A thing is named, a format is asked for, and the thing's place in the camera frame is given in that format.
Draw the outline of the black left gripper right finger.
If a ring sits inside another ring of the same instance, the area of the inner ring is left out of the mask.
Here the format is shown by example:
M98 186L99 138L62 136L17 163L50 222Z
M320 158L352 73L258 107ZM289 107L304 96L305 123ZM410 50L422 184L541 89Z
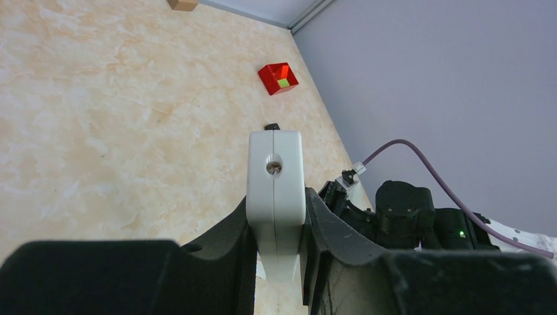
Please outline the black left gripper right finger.
M556 267L496 251L391 251L305 191L301 292L310 314L555 314Z

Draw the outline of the black remote control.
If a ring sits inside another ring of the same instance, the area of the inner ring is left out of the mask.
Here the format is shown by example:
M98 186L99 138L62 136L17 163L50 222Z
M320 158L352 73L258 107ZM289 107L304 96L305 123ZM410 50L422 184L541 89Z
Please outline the black remote control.
M271 123L271 124L268 124L268 125L264 126L264 130L265 131L280 130L280 126L279 126L278 123Z

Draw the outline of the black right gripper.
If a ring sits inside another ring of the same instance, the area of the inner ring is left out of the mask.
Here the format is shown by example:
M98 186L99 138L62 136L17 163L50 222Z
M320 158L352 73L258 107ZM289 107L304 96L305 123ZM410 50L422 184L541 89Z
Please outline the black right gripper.
M348 199L348 193L338 182L328 181L319 197L329 210L369 240L376 239L376 215L370 208L362 210Z

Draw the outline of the white remote control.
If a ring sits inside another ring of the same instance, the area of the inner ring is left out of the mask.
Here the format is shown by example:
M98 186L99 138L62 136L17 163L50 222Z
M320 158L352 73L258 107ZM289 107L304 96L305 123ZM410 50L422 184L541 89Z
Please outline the white remote control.
M252 132L246 216L267 280L291 282L294 279L305 214L300 132Z

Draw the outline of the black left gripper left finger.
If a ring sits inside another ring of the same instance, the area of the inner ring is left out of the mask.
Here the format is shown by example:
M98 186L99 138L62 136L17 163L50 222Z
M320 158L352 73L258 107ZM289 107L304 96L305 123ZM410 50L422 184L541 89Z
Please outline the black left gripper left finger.
M1 267L2 314L252 314L256 241L241 203L195 240L33 241Z

